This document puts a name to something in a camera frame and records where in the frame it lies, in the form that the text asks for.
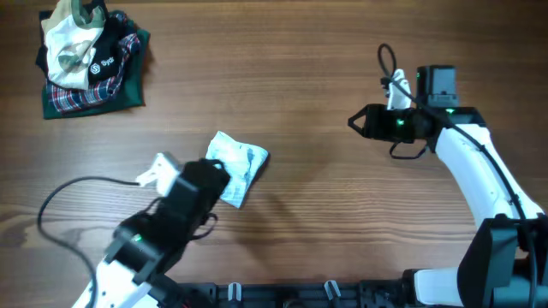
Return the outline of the light blue striped garment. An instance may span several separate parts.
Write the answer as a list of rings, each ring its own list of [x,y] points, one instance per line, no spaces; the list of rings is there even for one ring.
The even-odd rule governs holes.
[[[242,143],[228,134],[217,131],[208,145],[206,159],[218,160],[230,176],[221,199],[239,209],[248,190],[263,167],[269,152],[257,145]]]

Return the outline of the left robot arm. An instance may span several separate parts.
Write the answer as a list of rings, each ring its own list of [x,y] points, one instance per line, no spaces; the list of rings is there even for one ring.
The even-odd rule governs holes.
[[[159,197],[154,212],[123,220],[98,264],[96,280],[76,300],[77,307],[213,307],[210,294],[182,287],[166,273],[197,229],[215,217],[212,208],[230,176],[218,159],[201,158],[178,169],[170,160],[153,169]]]

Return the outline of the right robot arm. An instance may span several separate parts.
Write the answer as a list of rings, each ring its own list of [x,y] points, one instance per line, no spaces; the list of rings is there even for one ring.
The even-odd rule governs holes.
[[[401,69],[381,79],[386,104],[368,104],[348,119],[366,139],[393,146],[422,139],[466,199],[477,228],[458,266],[415,269],[409,304],[455,307],[547,305],[547,215],[521,189],[503,163],[483,117],[461,107],[456,69],[417,69],[411,97]]]

